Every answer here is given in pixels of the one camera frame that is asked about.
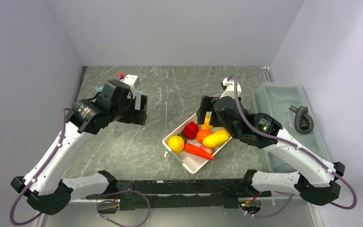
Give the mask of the yellow lemon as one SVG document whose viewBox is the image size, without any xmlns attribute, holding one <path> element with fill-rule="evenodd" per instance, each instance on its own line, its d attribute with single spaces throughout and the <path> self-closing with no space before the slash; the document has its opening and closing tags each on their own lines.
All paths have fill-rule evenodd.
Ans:
<svg viewBox="0 0 363 227">
<path fill-rule="evenodd" d="M 175 135 L 168 140 L 167 145 L 174 153 L 180 153 L 183 151 L 185 143 L 180 136 Z"/>
</svg>

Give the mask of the white perforated plastic basket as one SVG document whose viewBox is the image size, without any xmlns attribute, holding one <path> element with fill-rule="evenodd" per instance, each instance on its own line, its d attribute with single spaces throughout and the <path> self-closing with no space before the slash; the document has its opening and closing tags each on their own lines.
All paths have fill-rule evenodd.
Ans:
<svg viewBox="0 0 363 227">
<path fill-rule="evenodd" d="M 197 116 L 194 113 L 192 116 L 190 116 L 187 120 L 185 120 L 181 125 L 179 125 L 177 128 L 175 128 L 172 132 L 170 132 L 170 134 L 168 134 L 167 136 L 165 136 L 165 138 L 162 139 L 162 144 L 165 146 L 166 150 L 168 152 L 170 152 L 180 163 L 181 165 L 191 174 L 194 175 L 195 173 L 197 173 L 208 161 L 208 159 L 196 156 L 194 154 L 190 154 L 187 153 L 185 151 L 181 151 L 179 153 L 175 153 L 169 146 L 168 146 L 168 140 L 173 137 L 173 136 L 177 136 L 180 135 L 181 137 L 184 137 L 184 135 L 182 134 L 183 129 L 185 128 L 185 126 L 187 124 L 189 124 L 190 122 L 194 122 L 197 123 Z M 210 129 L 210 131 L 212 133 L 216 133 L 218 131 L 224 130 L 224 128 L 222 127 L 214 127 L 212 129 Z M 216 156 L 217 153 L 220 152 L 220 150 L 231 140 L 232 138 L 230 137 L 228 141 L 226 141 L 224 144 L 215 147 L 214 148 L 214 153 L 212 154 L 212 156 Z M 199 147 L 201 144 L 197 142 L 196 139 L 194 140 L 189 140 L 186 138 L 186 143 L 190 143 L 196 147 Z"/>
</svg>

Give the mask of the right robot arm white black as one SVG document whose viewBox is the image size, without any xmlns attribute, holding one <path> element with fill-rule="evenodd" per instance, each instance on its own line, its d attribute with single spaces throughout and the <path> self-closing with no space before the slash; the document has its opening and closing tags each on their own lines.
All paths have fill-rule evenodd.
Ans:
<svg viewBox="0 0 363 227">
<path fill-rule="evenodd" d="M 245 195 L 284 192 L 319 206 L 339 198 L 341 186 L 336 181 L 344 175 L 345 166 L 309 151 L 270 115 L 249 114 L 230 96 L 203 96 L 196 113 L 198 123 L 204 122 L 208 112 L 211 112 L 210 125 L 223 127 L 233 139 L 276 155 L 295 170 L 291 173 L 247 170 L 241 183 Z"/>
</svg>

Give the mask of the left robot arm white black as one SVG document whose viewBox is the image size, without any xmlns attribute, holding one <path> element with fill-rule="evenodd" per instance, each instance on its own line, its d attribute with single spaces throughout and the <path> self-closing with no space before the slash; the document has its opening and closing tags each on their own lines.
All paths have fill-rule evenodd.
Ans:
<svg viewBox="0 0 363 227">
<path fill-rule="evenodd" d="M 116 194 L 117 179 L 105 170 L 75 179 L 63 175 L 80 149 L 110 123 L 145 124 L 147 96 L 137 92 L 138 84 L 135 75 L 109 80 L 101 92 L 78 100 L 65 113 L 62 130 L 43 158 L 28 174 L 11 182 L 34 210 L 54 215 L 72 200 L 95 194 L 109 199 Z"/>
</svg>

